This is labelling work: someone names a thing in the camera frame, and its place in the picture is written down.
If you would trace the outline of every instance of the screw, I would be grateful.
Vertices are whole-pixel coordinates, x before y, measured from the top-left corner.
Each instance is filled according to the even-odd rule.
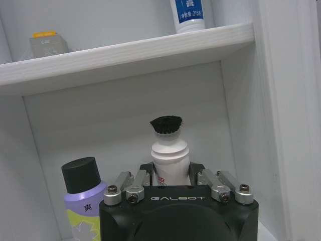
[[[107,190],[108,190],[108,193],[110,193],[110,194],[117,193],[117,191],[118,191],[117,186],[115,186],[115,185],[108,186]]]
[[[220,194],[220,200],[223,203],[227,203],[230,200],[230,195],[227,193],[221,193]]]
[[[138,202],[138,196],[137,196],[137,194],[131,194],[131,195],[128,197],[128,202],[129,202],[131,205],[135,205],[135,204]]]
[[[240,191],[241,192],[250,192],[250,186],[246,184],[241,184],[240,185]]]

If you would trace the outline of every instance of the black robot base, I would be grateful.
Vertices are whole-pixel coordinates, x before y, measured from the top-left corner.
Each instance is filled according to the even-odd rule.
[[[227,175],[194,163],[192,186],[152,186],[153,164],[140,170],[144,175],[134,181],[122,173],[107,188],[100,203],[102,241],[257,241],[259,205],[247,185],[235,188]]]

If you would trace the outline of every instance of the blue label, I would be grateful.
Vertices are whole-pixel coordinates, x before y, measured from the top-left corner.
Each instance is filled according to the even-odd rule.
[[[204,19],[201,0],[176,0],[180,24],[191,19]]]

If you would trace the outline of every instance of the spray can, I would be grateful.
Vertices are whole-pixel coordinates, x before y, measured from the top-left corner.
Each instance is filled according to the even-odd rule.
[[[65,205],[74,239],[100,241],[99,203],[107,185],[100,179],[95,158],[78,159],[61,169],[68,192]]]

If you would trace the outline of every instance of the cabinet door frame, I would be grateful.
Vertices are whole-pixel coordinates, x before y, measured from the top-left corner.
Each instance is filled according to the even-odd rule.
[[[286,231],[277,238],[320,240],[321,61],[316,1],[257,0],[253,5],[283,195]]]

